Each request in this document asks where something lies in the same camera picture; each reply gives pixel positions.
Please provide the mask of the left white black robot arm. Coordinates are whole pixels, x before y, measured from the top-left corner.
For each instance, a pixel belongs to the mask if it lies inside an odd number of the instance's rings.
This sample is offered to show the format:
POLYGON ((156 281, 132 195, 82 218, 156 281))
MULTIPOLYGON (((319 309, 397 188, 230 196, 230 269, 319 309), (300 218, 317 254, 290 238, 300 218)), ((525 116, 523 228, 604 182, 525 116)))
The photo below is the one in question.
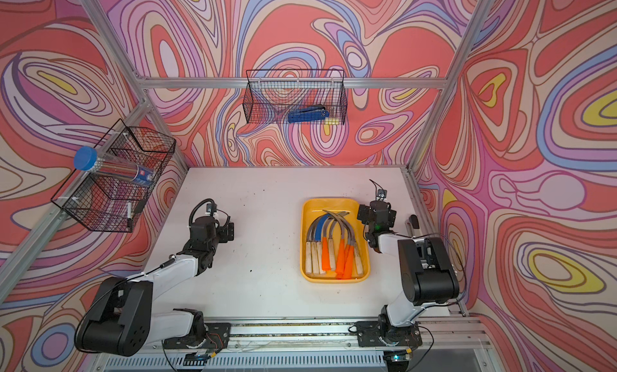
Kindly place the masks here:
POLYGON ((143 346, 162 344, 184 349, 203 348, 209 333, 196 309, 153 312, 154 301, 181 283, 210 269, 218 246, 234 240, 235 226, 214 216, 189 222, 190 238, 182 251, 148 272, 128 278, 109 277, 99 286, 74 335, 83 353, 133 356, 143 346))

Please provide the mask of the blue blade wooden sickle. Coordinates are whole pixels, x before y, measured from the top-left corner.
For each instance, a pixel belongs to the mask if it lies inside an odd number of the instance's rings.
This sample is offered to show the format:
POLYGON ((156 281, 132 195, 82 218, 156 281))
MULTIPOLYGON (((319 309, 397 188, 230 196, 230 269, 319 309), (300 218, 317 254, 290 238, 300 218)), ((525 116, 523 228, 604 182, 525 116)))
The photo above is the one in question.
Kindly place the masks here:
POLYGON ((305 272, 308 275, 326 275, 323 264, 323 236, 324 226, 329 220, 323 214, 311 222, 305 240, 305 272))

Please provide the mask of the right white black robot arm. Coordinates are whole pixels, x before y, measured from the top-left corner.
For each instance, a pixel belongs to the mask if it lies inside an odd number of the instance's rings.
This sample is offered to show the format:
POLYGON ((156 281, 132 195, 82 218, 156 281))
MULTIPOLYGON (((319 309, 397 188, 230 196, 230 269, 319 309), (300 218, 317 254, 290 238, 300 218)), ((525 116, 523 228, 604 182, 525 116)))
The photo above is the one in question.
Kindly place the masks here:
POLYGON ((365 240, 379 254, 398 260, 401 292, 384 306, 387 325, 408 327, 428 308, 444 306, 460 295, 460 283, 442 239, 411 237, 393 231, 396 211, 374 200, 358 208, 365 240))

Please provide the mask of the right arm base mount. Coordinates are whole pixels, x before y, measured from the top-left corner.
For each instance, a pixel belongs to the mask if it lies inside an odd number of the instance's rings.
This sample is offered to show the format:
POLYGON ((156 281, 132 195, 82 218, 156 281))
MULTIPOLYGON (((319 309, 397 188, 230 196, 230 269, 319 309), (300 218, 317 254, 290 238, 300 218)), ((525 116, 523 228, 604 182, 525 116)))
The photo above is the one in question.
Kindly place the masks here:
POLYGON ((356 335, 360 347, 403 346, 414 350, 423 344, 417 324, 393 326, 385 314, 374 321, 355 322, 348 331, 356 335))

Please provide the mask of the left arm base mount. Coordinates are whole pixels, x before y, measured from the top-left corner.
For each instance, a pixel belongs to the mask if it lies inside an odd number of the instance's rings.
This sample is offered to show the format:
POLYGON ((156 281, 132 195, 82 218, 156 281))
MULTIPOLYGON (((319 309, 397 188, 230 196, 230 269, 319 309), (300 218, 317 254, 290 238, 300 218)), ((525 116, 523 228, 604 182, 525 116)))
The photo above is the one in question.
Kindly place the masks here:
POLYGON ((205 322, 201 311, 195 309, 174 309, 174 314, 191 319, 183 335, 167 335, 162 340, 164 350, 212 350, 220 352, 228 347, 231 324, 228 322, 205 322))

